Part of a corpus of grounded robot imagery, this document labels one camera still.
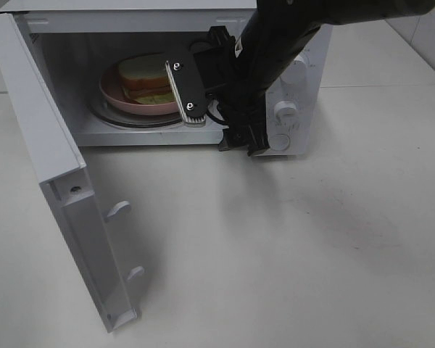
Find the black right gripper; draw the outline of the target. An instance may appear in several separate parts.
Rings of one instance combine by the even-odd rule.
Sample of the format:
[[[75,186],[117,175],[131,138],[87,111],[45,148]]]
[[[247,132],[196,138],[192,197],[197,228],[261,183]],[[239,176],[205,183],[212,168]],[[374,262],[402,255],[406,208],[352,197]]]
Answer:
[[[218,151],[247,145],[247,155],[251,157],[269,148],[265,99],[249,97],[248,79],[236,67],[235,44],[235,37],[225,26],[212,26],[203,41],[191,45],[191,50],[205,95],[217,102],[220,123],[224,126]]]

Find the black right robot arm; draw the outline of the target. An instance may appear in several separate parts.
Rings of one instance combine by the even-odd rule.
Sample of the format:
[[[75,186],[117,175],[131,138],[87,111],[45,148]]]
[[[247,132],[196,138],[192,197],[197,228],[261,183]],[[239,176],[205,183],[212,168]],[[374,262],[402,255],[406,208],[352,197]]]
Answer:
[[[219,150],[298,155],[309,138],[331,29],[424,15],[435,1],[259,1],[240,36],[213,27],[194,54]]]

